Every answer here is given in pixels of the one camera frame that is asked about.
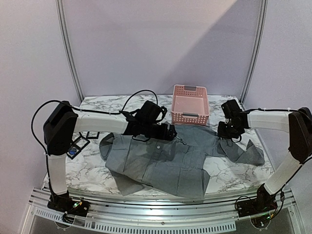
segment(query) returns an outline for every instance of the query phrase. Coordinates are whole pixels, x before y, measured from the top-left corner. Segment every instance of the wrinkled garment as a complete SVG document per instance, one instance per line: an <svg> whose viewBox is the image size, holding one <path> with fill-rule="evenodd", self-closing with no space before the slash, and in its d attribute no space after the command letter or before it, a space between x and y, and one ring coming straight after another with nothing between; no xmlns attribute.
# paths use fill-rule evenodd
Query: wrinkled garment
<svg viewBox="0 0 312 234"><path fill-rule="evenodd" d="M246 151L216 132L198 125L176 125L172 141L133 140L109 134L100 143L106 167L112 172L122 195L149 185L166 193L203 199L210 176L203 169L207 156L227 157L232 162L263 165L263 152L250 141Z"/></svg>

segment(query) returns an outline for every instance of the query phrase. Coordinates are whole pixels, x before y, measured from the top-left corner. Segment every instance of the basket handle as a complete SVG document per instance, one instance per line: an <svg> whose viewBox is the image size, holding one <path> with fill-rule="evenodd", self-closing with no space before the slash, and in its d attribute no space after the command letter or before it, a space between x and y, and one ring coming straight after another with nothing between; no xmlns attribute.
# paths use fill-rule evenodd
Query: basket handle
<svg viewBox="0 0 312 234"><path fill-rule="evenodd" d="M187 91L196 91L197 86L184 86L184 90Z"/></svg>
<svg viewBox="0 0 312 234"><path fill-rule="evenodd" d="M183 117L186 117L186 118L198 118L198 114L194 114L194 113L183 113L182 115Z"/></svg>

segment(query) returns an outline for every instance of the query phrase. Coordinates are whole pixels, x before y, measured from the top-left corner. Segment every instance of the marble surface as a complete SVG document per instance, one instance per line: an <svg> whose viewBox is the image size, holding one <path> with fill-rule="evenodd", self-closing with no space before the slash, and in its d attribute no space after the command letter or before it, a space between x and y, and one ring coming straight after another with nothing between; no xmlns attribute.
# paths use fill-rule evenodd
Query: marble surface
<svg viewBox="0 0 312 234"><path fill-rule="evenodd" d="M106 97L86 97L81 104L83 109L103 110L116 112L120 110L127 100L128 96L106 96ZM221 110L221 104L232 96L208 96L210 106L210 116L207 125L215 131L219 121L224 119ZM140 108L146 100L155 101L154 96L135 96L127 104L126 111ZM164 121L171 122L171 104L172 96L159 95L159 105L168 108L168 113ZM66 182L69 190L75 192L84 191L97 195L115 195L122 196L116 186L115 180L105 167L105 162L100 157L99 142L107 133L100 133L99 139L91 140L91 143L73 160L66 159ZM242 141L239 146L246 149L248 140L251 139L254 144L263 149L260 140L253 129L246 130L242 135ZM264 183L273 173L273 167L265 154L265 164L263 166L253 166L247 164L232 163L226 158L208 157L205 160L204 169L211 176L206 195L215 193L226 193L237 190L247 190L257 188ZM146 189L129 196L135 197L161 197L170 199L168 195L154 189Z"/></svg>

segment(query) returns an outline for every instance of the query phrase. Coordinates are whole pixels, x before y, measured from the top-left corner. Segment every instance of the laundry basket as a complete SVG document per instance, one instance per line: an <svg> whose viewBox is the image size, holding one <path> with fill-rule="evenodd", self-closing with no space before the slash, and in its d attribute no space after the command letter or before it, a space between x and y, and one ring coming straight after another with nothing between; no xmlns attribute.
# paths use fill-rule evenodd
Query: laundry basket
<svg viewBox="0 0 312 234"><path fill-rule="evenodd" d="M171 113L173 124L206 125L209 116L207 89L175 85Z"/></svg>

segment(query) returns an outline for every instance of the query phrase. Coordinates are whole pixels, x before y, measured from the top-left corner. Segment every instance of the ventilation grille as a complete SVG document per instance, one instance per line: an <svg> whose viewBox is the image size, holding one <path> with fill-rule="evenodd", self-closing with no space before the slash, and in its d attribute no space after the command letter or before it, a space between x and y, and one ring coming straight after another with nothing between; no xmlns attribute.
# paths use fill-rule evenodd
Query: ventilation grille
<svg viewBox="0 0 312 234"><path fill-rule="evenodd" d="M36 215L43 218L47 218L52 221L58 221L60 223L63 223L62 216L53 211L48 211L37 207ZM86 220L83 228L109 234L217 234L236 231L236 225L234 221L214 225L206 225L196 228L194 227L145 228L145 227L125 227L121 225L111 225L102 222L94 222Z"/></svg>

